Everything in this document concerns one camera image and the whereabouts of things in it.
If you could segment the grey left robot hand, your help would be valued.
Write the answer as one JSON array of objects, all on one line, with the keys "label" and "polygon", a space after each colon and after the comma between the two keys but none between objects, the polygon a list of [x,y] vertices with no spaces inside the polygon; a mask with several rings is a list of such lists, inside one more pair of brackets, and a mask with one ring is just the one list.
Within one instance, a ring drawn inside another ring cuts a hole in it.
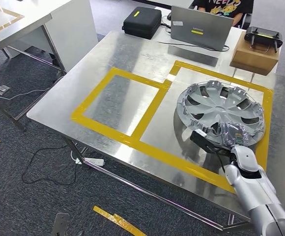
[{"label": "grey left robot hand", "polygon": [[51,236],[65,236],[70,216],[68,213],[57,213],[54,222]]}]

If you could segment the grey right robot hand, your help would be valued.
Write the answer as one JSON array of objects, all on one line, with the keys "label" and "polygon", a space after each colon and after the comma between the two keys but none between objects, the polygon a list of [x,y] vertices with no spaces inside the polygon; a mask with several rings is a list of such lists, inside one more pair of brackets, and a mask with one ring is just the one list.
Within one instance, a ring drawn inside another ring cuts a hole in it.
[{"label": "grey right robot hand", "polygon": [[221,146],[222,148],[231,148],[235,145],[249,145],[249,135],[246,129],[241,123],[222,122],[218,127],[221,136]]}]

